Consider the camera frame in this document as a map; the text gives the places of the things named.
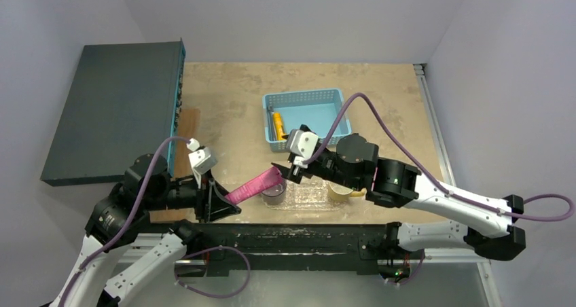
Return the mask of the yellow mug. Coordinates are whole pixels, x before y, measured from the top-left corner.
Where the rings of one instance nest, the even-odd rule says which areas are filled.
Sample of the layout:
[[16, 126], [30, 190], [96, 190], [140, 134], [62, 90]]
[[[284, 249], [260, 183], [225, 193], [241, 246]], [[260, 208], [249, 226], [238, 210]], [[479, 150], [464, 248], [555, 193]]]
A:
[[328, 183], [327, 197], [334, 202], [346, 202], [349, 198], [363, 197], [365, 193], [364, 189], [357, 191], [343, 185]]

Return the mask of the pink toothpaste tube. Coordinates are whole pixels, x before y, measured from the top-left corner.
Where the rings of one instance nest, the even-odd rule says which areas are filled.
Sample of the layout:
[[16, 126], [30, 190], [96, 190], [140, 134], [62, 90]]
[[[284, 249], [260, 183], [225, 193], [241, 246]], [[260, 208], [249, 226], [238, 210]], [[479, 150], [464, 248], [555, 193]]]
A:
[[278, 185], [282, 180], [283, 177], [280, 170], [273, 166], [229, 194], [226, 194], [225, 199], [232, 204], [240, 204]]

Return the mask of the yellow toothpaste tube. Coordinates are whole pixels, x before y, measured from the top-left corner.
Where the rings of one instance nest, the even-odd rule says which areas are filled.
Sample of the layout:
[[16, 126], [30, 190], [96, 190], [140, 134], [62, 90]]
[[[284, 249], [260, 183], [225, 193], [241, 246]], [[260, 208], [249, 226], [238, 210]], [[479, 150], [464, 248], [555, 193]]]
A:
[[284, 127], [284, 122], [281, 114], [277, 111], [272, 113], [272, 120], [274, 122], [274, 129], [276, 133], [276, 140], [277, 141], [284, 141], [285, 136], [287, 135]]

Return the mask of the clear textured oval tray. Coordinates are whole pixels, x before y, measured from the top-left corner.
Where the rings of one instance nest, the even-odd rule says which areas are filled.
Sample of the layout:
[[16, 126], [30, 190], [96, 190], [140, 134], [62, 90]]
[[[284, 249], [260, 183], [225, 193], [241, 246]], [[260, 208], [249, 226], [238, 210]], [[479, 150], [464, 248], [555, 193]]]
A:
[[280, 211], [337, 211], [348, 203], [349, 197], [330, 196], [331, 183], [321, 179], [304, 179], [300, 184], [286, 182], [273, 190], [276, 196], [261, 195], [264, 204]]

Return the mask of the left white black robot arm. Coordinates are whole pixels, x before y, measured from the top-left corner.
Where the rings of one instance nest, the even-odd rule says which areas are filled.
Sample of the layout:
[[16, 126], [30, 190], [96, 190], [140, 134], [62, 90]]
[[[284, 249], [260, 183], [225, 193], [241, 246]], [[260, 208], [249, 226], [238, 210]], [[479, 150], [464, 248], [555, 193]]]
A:
[[150, 213], [192, 208], [201, 223], [241, 212], [229, 193], [206, 171], [171, 180], [159, 153], [138, 157], [109, 195], [98, 202], [85, 226], [80, 254], [51, 306], [127, 306], [163, 269], [184, 257], [207, 255], [202, 231], [176, 221], [154, 247], [127, 269], [113, 274], [120, 258], [150, 225]]

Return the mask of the dark grey flat box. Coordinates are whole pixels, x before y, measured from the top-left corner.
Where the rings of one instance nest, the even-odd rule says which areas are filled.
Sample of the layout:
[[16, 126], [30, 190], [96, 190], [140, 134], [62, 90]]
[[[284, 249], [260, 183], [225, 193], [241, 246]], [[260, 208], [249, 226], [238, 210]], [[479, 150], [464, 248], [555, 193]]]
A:
[[180, 40], [84, 46], [40, 179], [115, 183], [176, 135], [185, 56]]

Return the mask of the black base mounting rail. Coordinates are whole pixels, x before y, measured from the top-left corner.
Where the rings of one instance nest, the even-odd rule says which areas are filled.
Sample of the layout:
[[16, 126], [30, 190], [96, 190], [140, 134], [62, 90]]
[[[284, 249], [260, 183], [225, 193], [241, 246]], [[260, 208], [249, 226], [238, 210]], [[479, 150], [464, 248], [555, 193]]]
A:
[[195, 223], [188, 253], [219, 245], [244, 253], [252, 270], [328, 271], [373, 275], [426, 251], [397, 246], [397, 222], [387, 225]]

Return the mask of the grey toothbrush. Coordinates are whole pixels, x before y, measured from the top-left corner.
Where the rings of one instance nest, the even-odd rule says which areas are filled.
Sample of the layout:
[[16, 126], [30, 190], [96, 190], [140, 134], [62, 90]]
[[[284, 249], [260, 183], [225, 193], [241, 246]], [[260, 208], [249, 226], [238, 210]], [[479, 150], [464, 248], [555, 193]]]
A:
[[275, 140], [276, 140], [276, 131], [275, 131], [273, 113], [274, 113], [273, 108], [272, 108], [271, 106], [268, 106], [268, 108], [267, 108], [267, 116], [268, 116], [268, 122], [269, 122], [270, 140], [271, 140], [271, 141], [275, 141]]

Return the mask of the light blue perforated basket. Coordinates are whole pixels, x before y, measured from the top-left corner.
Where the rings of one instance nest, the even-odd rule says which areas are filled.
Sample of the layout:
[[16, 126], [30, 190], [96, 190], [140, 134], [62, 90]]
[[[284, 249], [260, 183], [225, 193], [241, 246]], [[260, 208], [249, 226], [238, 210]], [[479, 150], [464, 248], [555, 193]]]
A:
[[324, 139], [344, 103], [338, 88], [265, 94], [262, 97], [264, 138], [270, 150], [274, 153], [285, 151], [286, 142], [270, 140], [268, 106], [281, 114], [286, 132], [305, 124]]

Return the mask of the purple translucent mug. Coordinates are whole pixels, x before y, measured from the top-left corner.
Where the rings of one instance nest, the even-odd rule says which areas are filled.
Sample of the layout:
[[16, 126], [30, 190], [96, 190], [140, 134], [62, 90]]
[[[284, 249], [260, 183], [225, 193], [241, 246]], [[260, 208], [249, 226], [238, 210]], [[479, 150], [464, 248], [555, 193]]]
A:
[[285, 201], [285, 195], [286, 185], [284, 183], [266, 189], [260, 194], [263, 202], [270, 206], [278, 206], [282, 204]]

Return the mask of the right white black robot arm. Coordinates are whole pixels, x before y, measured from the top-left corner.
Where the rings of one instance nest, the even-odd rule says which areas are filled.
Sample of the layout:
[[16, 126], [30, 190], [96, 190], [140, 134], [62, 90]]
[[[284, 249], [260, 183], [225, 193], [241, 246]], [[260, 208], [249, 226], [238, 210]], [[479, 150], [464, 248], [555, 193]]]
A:
[[311, 177], [353, 190], [364, 190], [366, 200], [384, 208], [426, 211], [444, 217], [435, 223], [388, 223], [381, 247], [389, 257], [430, 248], [469, 249], [486, 259], [510, 261], [526, 248], [526, 234], [515, 226], [510, 212], [523, 208], [521, 197], [489, 198], [445, 185], [441, 191], [434, 178], [415, 166], [381, 158], [378, 146], [355, 133], [339, 140], [335, 150], [320, 148], [311, 132], [296, 132], [289, 140], [290, 166], [278, 165], [282, 177], [294, 183]]

